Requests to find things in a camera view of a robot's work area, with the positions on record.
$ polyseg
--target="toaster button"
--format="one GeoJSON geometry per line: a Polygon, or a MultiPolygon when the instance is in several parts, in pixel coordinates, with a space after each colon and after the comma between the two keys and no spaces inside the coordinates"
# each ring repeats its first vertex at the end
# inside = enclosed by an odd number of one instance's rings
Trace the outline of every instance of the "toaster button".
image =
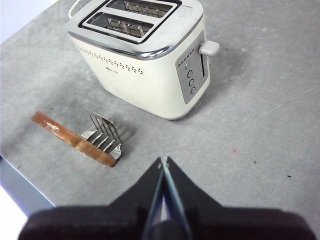
{"type": "Polygon", "coordinates": [[[190,69],[191,68],[191,61],[187,61],[185,64],[185,69],[190,69]]]}
{"type": "Polygon", "coordinates": [[[192,79],[190,80],[190,82],[189,82],[189,86],[192,87],[192,86],[194,85],[194,83],[195,83],[195,80],[192,78],[192,79]]]}
{"type": "Polygon", "coordinates": [[[192,70],[190,70],[190,71],[188,72],[188,75],[187,75],[188,79],[191,78],[192,75],[193,75],[193,72],[192,72],[192,70]]]}
{"type": "Polygon", "coordinates": [[[196,88],[195,88],[195,87],[191,88],[190,93],[191,93],[191,94],[194,94],[195,92],[196,92],[196,88]]]}

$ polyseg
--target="white wall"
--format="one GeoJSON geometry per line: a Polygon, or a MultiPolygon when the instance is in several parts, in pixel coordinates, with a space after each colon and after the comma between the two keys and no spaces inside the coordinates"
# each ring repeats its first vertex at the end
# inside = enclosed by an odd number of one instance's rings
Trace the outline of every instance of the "white wall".
{"type": "Polygon", "coordinates": [[[57,0],[1,0],[1,43],[57,0]]]}
{"type": "MultiPolygon", "coordinates": [[[[0,0],[3,43],[58,0],[0,0]]],[[[16,240],[27,217],[0,186],[0,240],[16,240]]]]}

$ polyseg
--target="metal prong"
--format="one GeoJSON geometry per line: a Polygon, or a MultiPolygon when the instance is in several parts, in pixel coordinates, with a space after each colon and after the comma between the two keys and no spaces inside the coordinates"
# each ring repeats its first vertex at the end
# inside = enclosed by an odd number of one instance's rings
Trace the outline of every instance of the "metal prong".
{"type": "Polygon", "coordinates": [[[121,155],[120,148],[122,146],[122,141],[117,132],[117,129],[115,128],[115,125],[113,124],[113,122],[99,116],[94,112],[90,114],[90,119],[95,126],[95,130],[85,131],[81,134],[81,136],[86,140],[94,138],[93,140],[89,141],[91,144],[95,143],[94,145],[97,148],[99,148],[103,152],[107,152],[117,160],[121,155]]]}

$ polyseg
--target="wire rack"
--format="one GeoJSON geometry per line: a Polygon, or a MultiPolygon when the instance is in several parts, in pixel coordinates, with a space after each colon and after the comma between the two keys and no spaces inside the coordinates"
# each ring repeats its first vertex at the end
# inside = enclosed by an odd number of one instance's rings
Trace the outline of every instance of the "wire rack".
{"type": "Polygon", "coordinates": [[[155,18],[162,18],[171,8],[170,5],[164,5],[153,2],[132,2],[123,1],[125,10],[128,12],[147,15],[155,18]]]}
{"type": "Polygon", "coordinates": [[[137,38],[142,38],[150,29],[144,27],[142,24],[137,24],[136,22],[125,22],[120,20],[114,20],[112,18],[108,19],[107,28],[137,38]]]}

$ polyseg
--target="toaster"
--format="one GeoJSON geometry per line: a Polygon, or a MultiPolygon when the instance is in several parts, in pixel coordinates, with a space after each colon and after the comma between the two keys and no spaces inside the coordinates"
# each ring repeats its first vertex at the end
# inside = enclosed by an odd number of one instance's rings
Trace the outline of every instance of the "toaster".
{"type": "Polygon", "coordinates": [[[168,120],[204,94],[219,44],[206,38],[198,1],[92,0],[71,17],[72,9],[68,35],[111,94],[168,120]]]}

